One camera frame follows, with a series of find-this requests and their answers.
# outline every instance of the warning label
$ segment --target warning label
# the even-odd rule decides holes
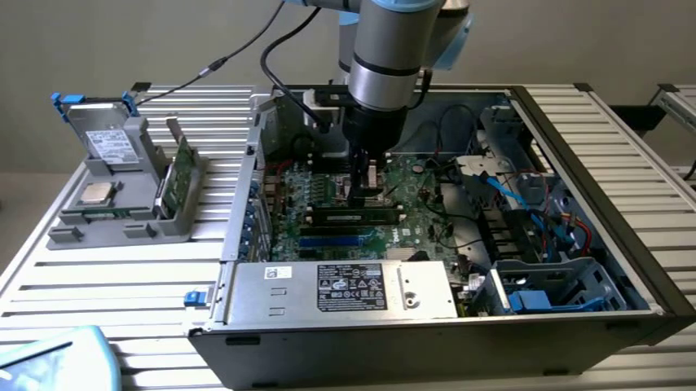
[[[123,130],[96,130],[85,133],[99,157],[109,165],[137,163],[137,155]]]
[[[322,312],[386,310],[382,265],[318,265],[316,306]]]

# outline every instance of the black cable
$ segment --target black cable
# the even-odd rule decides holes
[[[447,249],[450,249],[450,250],[457,250],[457,249],[459,249],[459,248],[462,248],[462,247],[471,246],[474,243],[478,243],[478,242],[482,242],[482,239],[475,239],[475,240],[473,240],[471,242],[462,244],[461,246],[447,246],[446,244],[442,243],[441,238],[439,238],[439,237],[437,238],[437,243],[438,243],[443,248],[447,248]]]
[[[463,103],[457,103],[445,108],[445,111],[439,115],[439,119],[437,121],[437,151],[441,152],[443,148],[443,141],[442,141],[442,124],[445,122],[445,116],[450,111],[453,111],[455,108],[463,108],[470,115],[470,133],[469,133],[469,140],[466,140],[466,147],[469,147],[469,143],[473,137],[475,137],[477,134],[477,114],[474,114],[473,109],[465,105]]]
[[[688,181],[692,178],[693,172],[696,172],[696,160],[693,161],[692,169],[688,170],[687,176],[684,176],[685,181]]]
[[[386,193],[383,193],[383,196],[385,196],[385,197],[389,196],[389,195],[394,192],[394,190],[399,187],[399,185],[401,185],[401,184],[397,183],[397,184],[394,185],[394,187],[391,187],[391,190],[389,190]]]
[[[312,13],[304,19],[302,24],[299,26],[296,26],[295,29],[292,31],[290,31],[287,34],[284,34],[279,39],[276,39],[271,43],[271,45],[268,45],[268,47],[263,50],[263,53],[260,54],[260,70],[263,71],[263,73],[266,74],[268,79],[271,79],[272,84],[278,87],[278,89],[280,91],[283,91],[284,96],[287,96],[290,98],[290,100],[296,104],[296,106],[302,109],[302,111],[312,118],[314,122],[316,123],[316,125],[319,127],[319,131],[322,133],[329,133],[327,124],[325,124],[323,120],[319,118],[316,113],[312,112],[312,109],[308,108],[307,105],[295,97],[295,95],[292,94],[292,91],[290,91],[290,89],[283,84],[280,79],[278,79],[278,77],[271,72],[271,69],[268,68],[268,65],[267,65],[268,55],[271,54],[272,49],[275,49],[283,42],[286,42],[288,39],[291,39],[308,26],[308,24],[312,22],[314,17],[319,13],[319,11],[322,11],[322,9],[319,7],[315,7]]]
[[[159,95],[155,95],[147,99],[143,99],[140,102],[137,102],[136,106],[140,106],[143,103],[151,101],[152,99],[159,99],[162,98],[163,96],[167,96],[170,95],[172,92],[175,91],[179,91],[182,90],[183,88],[188,87],[191,84],[194,84],[196,81],[199,81],[200,79],[203,79],[203,76],[200,75],[196,75],[196,77],[194,77],[190,81],[187,81],[184,84],[182,84],[179,87],[174,87],[170,91],[164,91],[162,94]]]
[[[433,71],[430,69],[425,69],[423,70],[423,81],[421,81],[421,95],[418,96],[418,101],[409,108],[409,110],[413,110],[414,108],[418,108],[418,106],[423,102],[425,94],[427,94],[427,91],[430,90],[430,82],[431,81],[433,81]]]
[[[227,61],[235,56],[238,55],[239,53],[242,53],[242,51],[250,47],[254,42],[256,42],[256,40],[259,39],[259,37],[263,35],[263,33],[268,30],[268,28],[271,27],[271,24],[275,20],[275,18],[278,17],[278,14],[280,13],[280,10],[283,9],[283,5],[284,5],[284,1],[282,1],[279,4],[278,4],[278,8],[275,9],[275,11],[272,12],[272,15],[271,15],[271,19],[268,19],[268,21],[266,22],[266,25],[263,26],[263,29],[260,29],[260,31],[256,33],[256,35],[254,35],[251,37],[251,39],[247,41],[247,43],[244,43],[242,46],[239,46],[239,49],[236,49],[235,51],[232,51],[228,55],[218,58],[212,63],[210,63],[210,65],[198,73],[196,77],[194,77],[190,81],[187,81],[184,84],[182,84],[179,87],[174,87],[170,91],[166,91],[163,92],[162,94],[159,95],[155,95],[147,99],[143,99],[140,102],[137,102],[137,106],[140,106],[143,103],[151,101],[152,99],[159,99],[162,98],[163,96],[167,96],[170,95],[172,92],[176,92],[179,90],[182,90],[183,88],[188,87],[191,84],[194,84],[196,81],[199,81],[200,79],[203,79],[207,75],[210,75],[212,72],[215,72],[218,69],[220,69],[223,67],[223,65],[227,63]]]
[[[421,187],[418,188],[418,192],[415,194],[419,194],[421,193],[421,190],[423,190],[423,187],[425,187],[425,183],[427,182],[427,180],[430,179],[430,176],[433,175],[433,171],[430,171],[427,173],[427,175],[425,176],[425,180],[423,180],[423,183],[421,183]],[[459,218],[465,218],[466,220],[471,221],[471,222],[477,222],[475,218],[470,217],[470,216],[466,216],[463,214],[455,214],[455,213],[447,213],[447,212],[441,212],[438,210],[434,210],[430,205],[427,205],[427,200],[423,200],[423,206],[425,208],[431,211],[434,214],[437,214],[438,216],[441,217],[459,217]]]

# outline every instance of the blue cable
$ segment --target blue cable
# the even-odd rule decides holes
[[[493,186],[495,189],[498,189],[498,191],[502,194],[505,194],[506,196],[510,196],[514,200],[517,200],[517,202],[522,205],[525,210],[529,210],[529,205],[528,205],[526,201],[524,200],[522,196],[518,194],[514,194],[512,191],[505,189],[505,187],[500,184],[500,182],[497,181],[495,178],[487,177],[486,182],[489,183],[490,186]],[[541,231],[544,231],[545,230],[544,222],[541,221],[538,216],[536,216],[534,214],[532,215],[532,221],[541,228]]]

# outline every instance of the blue clip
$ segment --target blue clip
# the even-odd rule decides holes
[[[61,115],[63,122],[69,124],[69,120],[67,118],[67,114],[63,111],[63,104],[61,104],[61,93],[55,92],[51,94],[51,102],[53,103],[53,107],[56,108],[57,113]]]
[[[65,95],[65,97],[61,99],[63,104],[80,104],[83,102],[84,102],[84,95],[81,95],[81,94]]]
[[[131,113],[131,116],[140,116],[140,112],[137,111],[137,105],[135,103],[135,99],[128,95],[128,91],[123,93],[120,96],[120,99],[123,100],[123,104],[128,108],[128,112]]]
[[[184,307],[204,307],[206,306],[206,292],[191,291],[184,296]]]
[[[596,297],[582,304],[552,305],[544,291],[516,291],[508,295],[512,312],[517,314],[544,314],[552,312],[594,312],[601,311],[604,297]]]

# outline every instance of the black power cable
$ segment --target black power cable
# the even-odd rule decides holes
[[[275,18],[278,17],[278,14],[280,13],[280,9],[283,9],[283,5],[284,5],[284,1],[282,1],[279,4],[278,4],[278,8],[275,9],[275,11],[272,12],[272,15],[271,15],[271,19],[268,19],[268,21],[266,22],[266,25],[263,26],[263,29],[260,29],[260,31],[256,33],[256,35],[254,35],[251,37],[251,39],[242,45],[239,46],[239,49],[236,49],[235,51],[232,51],[228,55],[218,58],[212,63],[210,63],[210,65],[198,73],[196,77],[194,77],[190,81],[187,81],[184,84],[182,84],[180,86],[178,87],[174,87],[171,90],[168,91],[164,91],[162,94],[159,95],[155,95],[147,99],[143,99],[140,102],[137,102],[137,106],[141,105],[143,103],[151,101],[152,99],[159,99],[162,98],[163,96],[167,96],[170,95],[172,92],[176,92],[179,90],[182,90],[183,88],[188,87],[191,84],[194,84],[196,81],[199,81],[200,79],[203,79],[207,75],[210,75],[212,72],[215,72],[218,69],[220,69],[223,67],[223,65],[227,63],[227,61],[235,56],[238,55],[239,53],[243,52],[243,50],[250,47],[254,42],[256,42],[256,40],[260,38],[260,36],[263,35],[263,33],[268,30],[268,28],[271,27],[271,24],[272,22],[275,21]]]
[[[425,100],[425,94],[427,94],[427,91],[430,90],[430,82],[433,81],[433,71],[430,69],[423,70],[423,81],[421,82],[421,95],[418,96],[418,101],[415,104],[409,108],[409,110],[413,110],[417,108],[421,103]]]
[[[696,160],[693,161],[693,164],[692,164],[692,169],[688,170],[688,173],[687,175],[684,176],[684,180],[688,181],[692,176],[693,176],[693,172],[696,172]]]
[[[275,74],[271,72],[271,69],[268,68],[268,64],[267,64],[268,55],[271,54],[272,49],[275,49],[283,42],[286,42],[288,39],[291,39],[308,26],[308,24],[312,22],[314,17],[319,13],[319,11],[322,11],[322,9],[319,7],[314,8],[312,13],[304,19],[302,24],[299,26],[296,26],[295,29],[292,31],[290,31],[287,34],[284,34],[279,39],[276,39],[271,43],[271,45],[268,45],[268,47],[263,50],[263,53],[260,54],[260,70],[263,71],[263,73],[266,74],[268,79],[271,79],[272,84],[278,87],[278,89],[280,91],[283,91],[284,96],[287,96],[290,98],[290,100],[296,104],[296,106],[302,109],[302,111],[312,118],[314,122],[316,123],[316,125],[319,127],[319,131],[322,133],[327,133],[329,132],[327,124],[319,118],[319,116],[312,111],[312,109],[308,108],[308,106],[295,97],[295,95],[292,94],[292,91],[290,91],[290,89],[283,84],[280,79],[278,79],[278,76],[275,76]]]
[[[441,238],[439,236],[438,236],[438,238],[437,238],[437,243],[438,243],[443,248],[447,248],[447,249],[450,249],[450,250],[457,250],[457,249],[459,249],[459,248],[462,248],[462,247],[471,246],[473,244],[475,244],[475,243],[478,243],[478,242],[482,242],[482,239],[475,239],[475,240],[473,240],[471,242],[465,243],[465,244],[462,244],[462,245],[459,245],[459,246],[447,246],[446,244],[442,243],[442,238]]]

